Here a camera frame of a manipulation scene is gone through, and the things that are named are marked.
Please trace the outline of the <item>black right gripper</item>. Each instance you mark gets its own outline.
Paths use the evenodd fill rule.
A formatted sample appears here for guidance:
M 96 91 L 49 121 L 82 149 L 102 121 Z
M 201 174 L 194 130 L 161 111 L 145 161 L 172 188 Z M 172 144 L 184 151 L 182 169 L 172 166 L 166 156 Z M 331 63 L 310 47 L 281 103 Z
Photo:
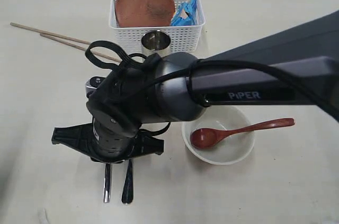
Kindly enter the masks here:
M 54 128 L 51 142 L 53 145 L 67 146 L 99 163 L 119 163 L 151 154 L 161 155 L 164 141 L 146 132 L 138 133 L 140 127 L 141 123 L 138 122 L 132 135 L 127 137 L 106 128 L 93 118 L 92 124 Z

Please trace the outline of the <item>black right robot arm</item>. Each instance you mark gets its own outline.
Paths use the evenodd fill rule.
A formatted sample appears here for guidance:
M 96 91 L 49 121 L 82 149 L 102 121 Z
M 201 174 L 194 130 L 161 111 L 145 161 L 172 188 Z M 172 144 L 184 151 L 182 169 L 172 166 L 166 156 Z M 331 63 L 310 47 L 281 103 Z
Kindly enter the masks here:
M 212 105 L 316 105 L 338 118 L 338 13 L 218 55 L 153 54 L 137 62 L 120 46 L 94 41 L 86 58 L 109 69 L 87 92 L 92 122 L 55 128 L 51 141 L 95 162 L 162 154 L 148 123 L 193 121 Z

